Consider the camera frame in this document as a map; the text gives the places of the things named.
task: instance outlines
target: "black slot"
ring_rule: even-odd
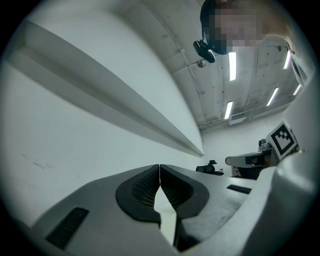
[[[46,240],[54,246],[64,249],[75,234],[89,211],[74,208],[61,223],[47,236]]]
[[[251,192],[251,188],[243,187],[243,186],[237,186],[237,185],[230,185],[227,187],[227,189],[234,190],[240,193],[249,194]]]

